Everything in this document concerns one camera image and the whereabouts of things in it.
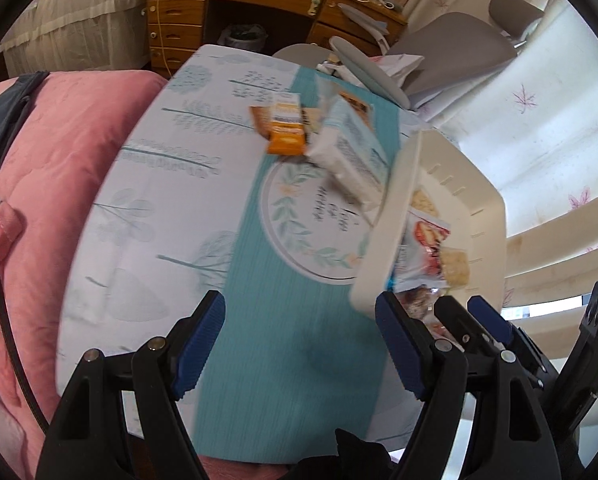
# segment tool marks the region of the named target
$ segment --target wooden desk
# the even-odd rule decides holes
[[[398,12],[355,0],[148,0],[153,70],[168,76],[169,67],[174,73],[202,44],[216,42],[220,29],[229,23],[261,23],[271,36],[269,50],[301,42],[329,48],[330,37],[340,36],[369,56],[380,54],[371,35],[346,18],[339,3],[386,22],[389,44],[399,38],[406,25]]]

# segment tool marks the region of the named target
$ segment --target curtain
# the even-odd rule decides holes
[[[509,306],[585,294],[598,280],[598,40],[567,0],[526,1],[545,16],[519,56],[419,110],[503,196]],[[415,0],[405,11],[412,30],[449,11],[491,23],[488,3]]]

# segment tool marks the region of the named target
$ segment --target drawer handle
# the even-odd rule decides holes
[[[311,0],[310,1],[310,8],[308,9],[308,16],[314,16],[319,10],[319,5],[321,4],[321,0]]]

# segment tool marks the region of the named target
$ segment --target metal screw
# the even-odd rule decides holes
[[[96,348],[91,348],[90,350],[86,350],[83,354],[83,360],[91,363],[92,361],[96,361],[99,357],[101,352]]]
[[[514,363],[516,361],[516,355],[514,355],[514,352],[511,352],[509,350],[503,350],[501,352],[501,358],[506,363]]]
[[[434,348],[436,348],[439,352],[449,352],[452,350],[452,343],[450,343],[447,339],[437,339],[434,342]]]
[[[148,341],[148,348],[150,350],[161,350],[166,345],[166,338],[157,336]]]

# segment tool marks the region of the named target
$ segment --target wet wipes package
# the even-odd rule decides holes
[[[390,173],[387,157],[375,133],[341,96],[333,101],[306,155],[334,175],[374,224]]]

